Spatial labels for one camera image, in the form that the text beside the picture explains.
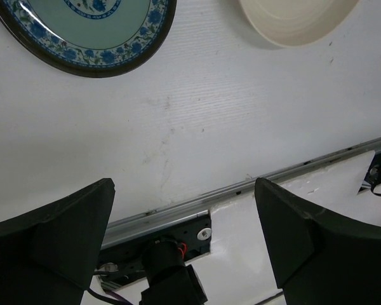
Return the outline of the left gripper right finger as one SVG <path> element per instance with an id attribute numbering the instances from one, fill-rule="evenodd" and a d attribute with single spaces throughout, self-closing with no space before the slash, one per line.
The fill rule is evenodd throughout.
<path id="1" fill-rule="evenodd" d="M 258 178 L 255 201 L 287 304 L 381 304 L 381 227 Z"/>

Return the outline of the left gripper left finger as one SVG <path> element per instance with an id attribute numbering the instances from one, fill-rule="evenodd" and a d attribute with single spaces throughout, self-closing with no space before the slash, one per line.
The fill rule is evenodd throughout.
<path id="1" fill-rule="evenodd" d="M 80 304 L 114 197 L 105 178 L 0 222 L 0 304 Z"/>

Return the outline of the blue floral plate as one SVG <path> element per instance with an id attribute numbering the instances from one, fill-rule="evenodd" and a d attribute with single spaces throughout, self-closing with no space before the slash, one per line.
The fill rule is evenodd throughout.
<path id="1" fill-rule="evenodd" d="M 166 39 L 176 1 L 0 1 L 0 21 L 38 59 L 87 78 L 126 74 Z"/>

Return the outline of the cream white plate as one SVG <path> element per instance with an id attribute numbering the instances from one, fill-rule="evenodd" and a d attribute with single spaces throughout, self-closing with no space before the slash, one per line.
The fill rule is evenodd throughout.
<path id="1" fill-rule="evenodd" d="M 250 25 L 268 42 L 294 48 L 315 43 L 335 30 L 358 1 L 242 0 Z"/>

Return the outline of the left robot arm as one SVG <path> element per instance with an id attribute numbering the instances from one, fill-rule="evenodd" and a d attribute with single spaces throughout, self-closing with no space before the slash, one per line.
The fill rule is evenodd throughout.
<path id="1" fill-rule="evenodd" d="M 101 179 L 0 222 L 0 304 L 79 304 L 96 273 L 114 202 Z M 381 227 L 304 200 L 259 178 L 255 201 L 276 285 L 288 304 L 381 304 Z M 208 299 L 177 241 L 142 252 L 142 304 Z"/>

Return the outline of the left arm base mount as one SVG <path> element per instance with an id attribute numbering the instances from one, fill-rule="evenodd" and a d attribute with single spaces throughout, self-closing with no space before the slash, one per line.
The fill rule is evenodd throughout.
<path id="1" fill-rule="evenodd" d="M 211 236 L 211 217 L 204 213 L 104 246 L 97 265 L 101 287 L 113 291 L 143 279 L 154 283 L 208 253 Z"/>

